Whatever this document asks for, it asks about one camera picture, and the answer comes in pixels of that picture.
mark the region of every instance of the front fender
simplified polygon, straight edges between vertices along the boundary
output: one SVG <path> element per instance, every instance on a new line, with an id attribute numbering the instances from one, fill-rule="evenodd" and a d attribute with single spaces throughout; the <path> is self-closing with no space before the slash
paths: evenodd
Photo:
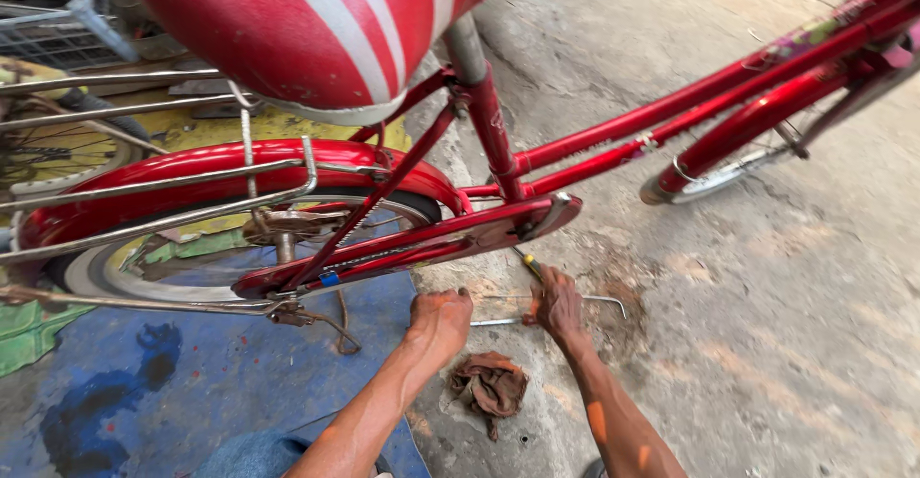
<path id="1" fill-rule="evenodd" d="M 394 165 L 405 153 L 390 149 Z M 316 161 L 344 165 L 374 165 L 374 147 L 346 140 L 314 140 Z M 254 163 L 304 156 L 299 138 L 259 140 L 253 142 Z M 243 143 L 235 142 L 205 148 L 188 149 L 161 157 L 142 160 L 98 175 L 79 183 L 66 192 L 76 193 L 104 189 L 129 183 L 151 182 L 242 167 Z M 319 171 L 318 186 L 373 186 L 362 174 L 339 171 Z M 260 192 L 274 192 L 301 185 L 306 180 L 302 167 L 262 172 L 256 176 Z M 422 161 L 403 180 L 398 189 L 428 196 L 446 205 L 455 216 L 463 211 L 461 194 L 440 171 Z M 46 206 L 32 212 L 19 233 L 22 248 L 37 248 L 115 228 L 121 224 L 152 214 L 214 202 L 229 197 L 245 196 L 246 178 L 230 178 L 194 183 L 168 189 L 132 193 L 104 199 Z"/>

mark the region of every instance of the bolt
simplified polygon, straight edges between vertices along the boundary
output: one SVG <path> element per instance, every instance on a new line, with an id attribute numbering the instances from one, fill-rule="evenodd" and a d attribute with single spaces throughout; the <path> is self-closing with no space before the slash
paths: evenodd
<path id="1" fill-rule="evenodd" d="M 469 117 L 469 108 L 466 107 L 466 101 L 457 101 L 454 104 L 454 116 L 458 119 Z"/>

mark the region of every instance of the concrete floor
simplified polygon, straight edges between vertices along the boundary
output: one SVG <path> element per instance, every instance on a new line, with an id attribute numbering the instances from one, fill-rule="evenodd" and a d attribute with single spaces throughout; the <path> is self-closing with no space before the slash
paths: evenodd
<path id="1" fill-rule="evenodd" d="M 674 91 L 839 0 L 487 0 L 476 10 L 516 149 Z M 431 70 L 433 57 L 423 70 Z M 563 230 L 528 245 L 577 275 L 596 346 L 691 476 L 920 476 L 920 79 L 819 140 L 810 162 L 763 171 L 683 206 L 638 187 L 678 146 L 571 187 Z M 436 103 L 410 116 L 417 135 Z M 431 161 L 458 184 L 488 176 L 468 124 Z M 490 253 L 415 273 L 467 285 L 475 318 L 504 318 L 530 277 Z M 597 457 L 581 397 L 543 331 L 478 328 L 466 350 L 531 376 L 492 443 L 433 379 L 408 417 L 432 476 L 581 476 Z"/>

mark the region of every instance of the brown rag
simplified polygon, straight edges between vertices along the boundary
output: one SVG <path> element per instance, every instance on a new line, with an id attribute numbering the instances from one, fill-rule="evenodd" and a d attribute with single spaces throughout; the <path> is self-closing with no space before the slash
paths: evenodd
<path id="1" fill-rule="evenodd" d="M 521 411 L 527 374 L 504 354 L 473 354 L 454 369 L 451 388 L 461 400 L 486 418 L 489 438 L 499 439 L 498 421 Z"/>

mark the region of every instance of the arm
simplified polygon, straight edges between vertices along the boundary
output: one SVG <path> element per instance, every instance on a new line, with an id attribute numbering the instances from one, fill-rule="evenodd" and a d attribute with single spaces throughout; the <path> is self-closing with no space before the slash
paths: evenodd
<path id="1" fill-rule="evenodd" d="M 529 319 L 550 333 L 569 361 L 607 474 L 611 478 L 686 478 L 671 449 L 594 351 L 591 334 L 581 321 L 581 295 L 572 278 L 546 265 L 541 274 L 544 285 L 533 288 Z"/>
<path id="2" fill-rule="evenodd" d="M 366 477 L 409 403 L 463 348 L 472 313 L 465 289 L 416 296 L 402 342 L 285 478 Z"/>

